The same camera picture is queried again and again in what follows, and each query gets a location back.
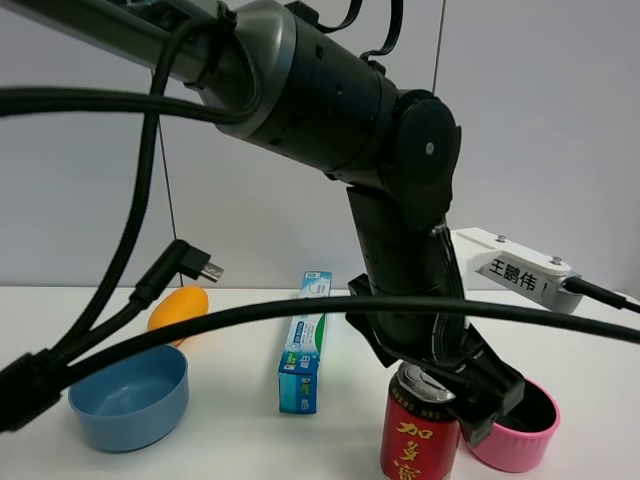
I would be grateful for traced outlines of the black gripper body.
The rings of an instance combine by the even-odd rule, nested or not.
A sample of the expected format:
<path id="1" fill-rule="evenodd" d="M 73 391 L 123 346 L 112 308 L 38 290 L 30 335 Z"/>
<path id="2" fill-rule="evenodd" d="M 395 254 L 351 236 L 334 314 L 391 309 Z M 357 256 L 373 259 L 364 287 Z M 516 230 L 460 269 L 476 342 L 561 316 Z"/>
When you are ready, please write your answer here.
<path id="1" fill-rule="evenodd" d="M 384 367 L 417 366 L 454 395 L 446 408 L 469 443 L 481 443 L 496 420 L 524 396 L 522 375 L 503 362 L 463 314 L 349 313 Z"/>

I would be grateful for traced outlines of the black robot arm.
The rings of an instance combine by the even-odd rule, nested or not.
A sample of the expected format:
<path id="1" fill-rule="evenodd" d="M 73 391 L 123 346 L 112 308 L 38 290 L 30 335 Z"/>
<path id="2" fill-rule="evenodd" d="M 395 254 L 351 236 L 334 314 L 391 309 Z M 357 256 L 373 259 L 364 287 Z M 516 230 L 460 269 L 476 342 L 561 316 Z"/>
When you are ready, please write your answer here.
<path id="1" fill-rule="evenodd" d="M 116 252 L 71 329 L 51 349 L 1 373 L 1 428 L 15 432 L 78 380 L 181 335 L 289 313 L 342 312 L 384 364 L 421 367 L 455 396 L 465 439 L 482 442 L 522 399 L 522 376 L 471 327 L 469 316 L 513 320 L 506 307 L 465 300 L 445 216 L 461 130 L 425 90 L 401 90 L 378 52 L 344 49 L 301 2 L 256 1 L 237 10 L 186 1 L 6 1 L 3 8 L 154 70 L 148 93 L 70 87 L 5 87 L 5 117 L 40 113 L 140 113 L 134 192 Z M 154 301 L 194 258 L 176 241 L 112 319 L 97 319 L 138 240 L 147 210 L 159 119 L 214 124 L 223 133 L 314 168 L 347 185 L 366 271 L 352 295 L 208 315 L 90 349 Z"/>

